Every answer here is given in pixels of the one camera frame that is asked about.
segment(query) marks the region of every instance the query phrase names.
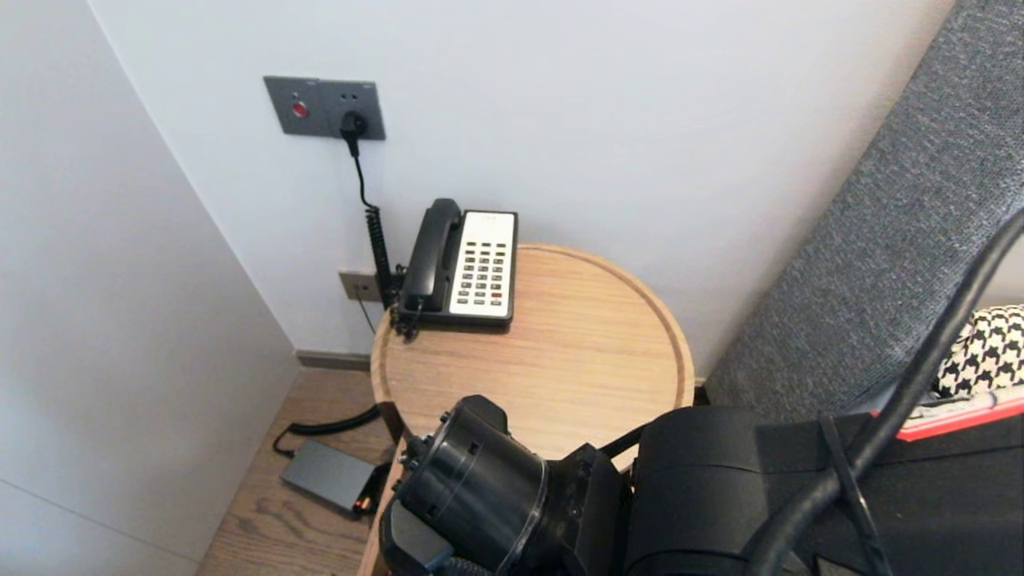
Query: houndstooth pillow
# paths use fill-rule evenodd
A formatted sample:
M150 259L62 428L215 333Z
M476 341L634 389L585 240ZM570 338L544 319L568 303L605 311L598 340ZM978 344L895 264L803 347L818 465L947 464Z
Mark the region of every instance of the houndstooth pillow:
M1024 384L1024 304L975 311L932 387L936 398L966 398Z

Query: baseboard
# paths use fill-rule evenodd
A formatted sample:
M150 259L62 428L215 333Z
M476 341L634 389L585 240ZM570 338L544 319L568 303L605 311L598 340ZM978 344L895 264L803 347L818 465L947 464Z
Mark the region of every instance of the baseboard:
M369 354L339 354L308 349L295 351L295 358L306 368L327 368L329 370L370 371Z

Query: gray switch panel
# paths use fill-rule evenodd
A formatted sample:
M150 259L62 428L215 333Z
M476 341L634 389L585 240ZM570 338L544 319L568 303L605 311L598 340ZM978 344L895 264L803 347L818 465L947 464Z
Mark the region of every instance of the gray switch panel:
M315 78L285 78L264 76L263 83L270 94L273 111L286 134L333 136L327 122L327 112L319 99L319 81ZM304 107L303 117L295 107Z
M384 139L384 120L374 82L285 76L264 76L263 82L286 134L340 138L341 117L354 110L368 123L360 139Z

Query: red object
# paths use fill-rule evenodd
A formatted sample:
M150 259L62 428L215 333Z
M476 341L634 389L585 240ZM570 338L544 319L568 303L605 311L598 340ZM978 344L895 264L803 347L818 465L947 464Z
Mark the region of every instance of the red object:
M919 407L896 438L911 442L1024 414L1024 387L983 393L958 403L964 405L963 410L955 410L955 401L945 406ZM871 414L878 416L878 411Z
M292 105L292 114L299 118L305 118L309 116L309 109L302 102L295 102Z

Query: telephone keypad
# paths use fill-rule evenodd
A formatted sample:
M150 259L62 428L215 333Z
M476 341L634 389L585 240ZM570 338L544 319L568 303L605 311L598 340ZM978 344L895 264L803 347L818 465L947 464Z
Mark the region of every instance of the telephone keypad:
M455 270L462 269L462 289L452 294L452 314L502 317L511 313L512 278L505 276L505 259L514 258L515 217L503 212L474 212L463 215L461 245Z

